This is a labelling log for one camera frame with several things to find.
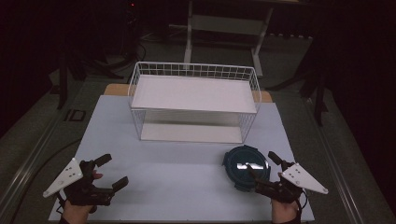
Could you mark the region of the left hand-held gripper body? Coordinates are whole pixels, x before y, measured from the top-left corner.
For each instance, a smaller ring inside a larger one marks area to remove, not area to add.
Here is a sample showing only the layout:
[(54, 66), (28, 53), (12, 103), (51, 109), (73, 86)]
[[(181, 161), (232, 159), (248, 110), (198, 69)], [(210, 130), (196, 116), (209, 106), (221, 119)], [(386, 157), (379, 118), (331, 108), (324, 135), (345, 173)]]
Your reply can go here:
[(94, 160), (78, 161), (72, 158), (71, 161), (62, 169), (55, 180), (43, 192), (43, 197), (48, 198), (53, 194), (62, 196), (62, 190), (67, 198), (69, 191), (67, 187), (74, 185), (78, 191), (76, 198), (70, 198), (70, 202), (76, 205), (105, 205), (109, 206), (112, 197), (115, 195), (113, 188), (98, 188), (93, 184)]

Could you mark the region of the black floor socket box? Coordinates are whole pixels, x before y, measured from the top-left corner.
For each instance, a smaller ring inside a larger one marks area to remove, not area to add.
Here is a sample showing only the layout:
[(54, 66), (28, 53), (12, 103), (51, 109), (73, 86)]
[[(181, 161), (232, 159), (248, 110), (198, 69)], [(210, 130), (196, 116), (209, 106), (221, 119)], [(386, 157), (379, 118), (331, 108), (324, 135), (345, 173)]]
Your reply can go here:
[(83, 121), (85, 119), (85, 117), (86, 117), (85, 110), (69, 109), (66, 112), (64, 121), (80, 122), (80, 121)]

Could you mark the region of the dark device with red light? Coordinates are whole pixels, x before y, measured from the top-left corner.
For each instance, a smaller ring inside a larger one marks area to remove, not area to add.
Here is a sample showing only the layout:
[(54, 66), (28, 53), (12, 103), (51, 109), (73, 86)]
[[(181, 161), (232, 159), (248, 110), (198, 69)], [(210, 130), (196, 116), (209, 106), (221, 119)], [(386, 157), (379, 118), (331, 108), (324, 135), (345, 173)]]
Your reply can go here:
[(124, 56), (130, 58), (136, 49), (136, 29), (139, 22), (138, 0), (125, 0)]

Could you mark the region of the person's right hand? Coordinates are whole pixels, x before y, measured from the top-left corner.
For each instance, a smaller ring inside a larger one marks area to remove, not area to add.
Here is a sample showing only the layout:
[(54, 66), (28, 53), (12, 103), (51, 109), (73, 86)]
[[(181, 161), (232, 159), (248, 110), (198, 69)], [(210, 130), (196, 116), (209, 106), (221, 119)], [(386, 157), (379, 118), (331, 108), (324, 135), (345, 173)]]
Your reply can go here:
[(301, 211), (297, 202), (280, 203), (271, 201), (273, 224), (296, 224), (301, 220)]

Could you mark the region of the person's left hand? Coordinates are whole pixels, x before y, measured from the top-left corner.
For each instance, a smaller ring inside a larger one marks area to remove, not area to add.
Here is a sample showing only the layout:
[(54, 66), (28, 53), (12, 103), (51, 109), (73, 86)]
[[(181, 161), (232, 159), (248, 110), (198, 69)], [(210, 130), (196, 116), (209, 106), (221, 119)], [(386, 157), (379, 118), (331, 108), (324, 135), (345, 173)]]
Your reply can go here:
[(70, 198), (76, 198), (78, 191), (74, 185), (67, 187), (67, 189), (69, 194), (64, 203), (64, 211), (58, 224), (87, 224), (87, 219), (93, 209), (93, 205), (76, 205), (71, 203)]

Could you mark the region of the black metal stand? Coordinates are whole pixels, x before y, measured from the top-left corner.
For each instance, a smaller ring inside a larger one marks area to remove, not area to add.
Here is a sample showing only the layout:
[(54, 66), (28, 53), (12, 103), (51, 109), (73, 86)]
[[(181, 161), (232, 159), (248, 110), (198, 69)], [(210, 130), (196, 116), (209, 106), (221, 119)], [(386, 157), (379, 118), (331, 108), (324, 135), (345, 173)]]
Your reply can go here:
[(293, 77), (274, 86), (266, 87), (266, 89), (268, 91), (279, 91), (299, 81), (303, 81), (304, 83), (299, 89), (299, 93), (303, 98), (309, 98), (313, 93), (315, 94), (314, 119), (318, 126), (322, 126), (322, 112), (327, 110), (324, 103), (324, 92), (328, 74), (329, 69), (327, 67), (313, 66), (311, 68), (303, 68), (300, 65)]
[(86, 65), (102, 76), (121, 79), (121, 76), (116, 75), (113, 69), (126, 66), (130, 61), (130, 58), (125, 58), (120, 62), (103, 64), (76, 49), (63, 50), (59, 57), (59, 84), (53, 88), (59, 95), (58, 108), (63, 108), (68, 98), (68, 72), (71, 72), (77, 80), (83, 80), (87, 76), (83, 69)]

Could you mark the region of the dark teal round lunch box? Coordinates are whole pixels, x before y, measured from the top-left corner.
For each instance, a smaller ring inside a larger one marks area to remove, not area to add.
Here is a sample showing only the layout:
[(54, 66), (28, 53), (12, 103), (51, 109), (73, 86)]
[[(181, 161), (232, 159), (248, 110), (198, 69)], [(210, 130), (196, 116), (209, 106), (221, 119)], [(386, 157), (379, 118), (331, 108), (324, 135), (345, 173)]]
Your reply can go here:
[(270, 178), (271, 167), (255, 147), (243, 145), (233, 148), (225, 153), (222, 165), (234, 187), (240, 191), (251, 191), (255, 188), (255, 179), (248, 170), (249, 165), (260, 180)]

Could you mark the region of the metal floor rail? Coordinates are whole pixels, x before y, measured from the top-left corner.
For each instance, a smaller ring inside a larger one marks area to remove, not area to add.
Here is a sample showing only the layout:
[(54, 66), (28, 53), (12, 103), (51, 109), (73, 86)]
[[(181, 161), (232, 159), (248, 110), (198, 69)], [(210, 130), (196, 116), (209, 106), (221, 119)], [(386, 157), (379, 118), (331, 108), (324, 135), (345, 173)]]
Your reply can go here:
[(0, 219), (34, 170), (53, 130), (67, 108), (31, 109), (0, 139)]
[(341, 198), (343, 206), (345, 207), (347, 217), (350, 224), (364, 224), (360, 210), (356, 205), (356, 202), (351, 194), (350, 188), (346, 179), (342, 173), (342, 170), (332, 152), (329, 140), (321, 127), (318, 126), (314, 117), (314, 103), (310, 98), (302, 99), (304, 108), (307, 111), (311, 123), (315, 126), (316, 132), (318, 133), (321, 144), (324, 147), (325, 158), (329, 164), (330, 173), (332, 174), (332, 180), (337, 188), (338, 194)]

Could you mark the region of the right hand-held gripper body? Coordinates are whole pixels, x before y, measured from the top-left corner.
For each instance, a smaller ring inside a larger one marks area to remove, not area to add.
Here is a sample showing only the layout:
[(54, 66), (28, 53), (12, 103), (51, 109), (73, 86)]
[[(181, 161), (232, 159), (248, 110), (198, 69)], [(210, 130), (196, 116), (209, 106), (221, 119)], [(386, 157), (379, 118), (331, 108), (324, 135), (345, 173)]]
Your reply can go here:
[(255, 178), (255, 191), (280, 203), (297, 201), (305, 189), (322, 194), (329, 193), (328, 189), (299, 163), (294, 163), (282, 171), (280, 179), (276, 182)]

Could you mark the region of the white metal desk frame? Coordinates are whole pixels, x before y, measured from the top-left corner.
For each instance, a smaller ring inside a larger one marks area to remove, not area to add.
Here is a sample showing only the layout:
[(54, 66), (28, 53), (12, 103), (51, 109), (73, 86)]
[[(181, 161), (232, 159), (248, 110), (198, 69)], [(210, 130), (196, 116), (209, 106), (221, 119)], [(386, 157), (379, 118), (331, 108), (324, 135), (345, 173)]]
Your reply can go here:
[(184, 63), (191, 62), (192, 31), (209, 31), (239, 35), (255, 35), (258, 37), (257, 44), (251, 51), (251, 57), (258, 77), (262, 77), (262, 64), (260, 51), (266, 35), (274, 9), (269, 7), (264, 13), (262, 21), (227, 18), (219, 16), (206, 16), (193, 13), (193, 2), (189, 0), (187, 20), (187, 43), (184, 53)]

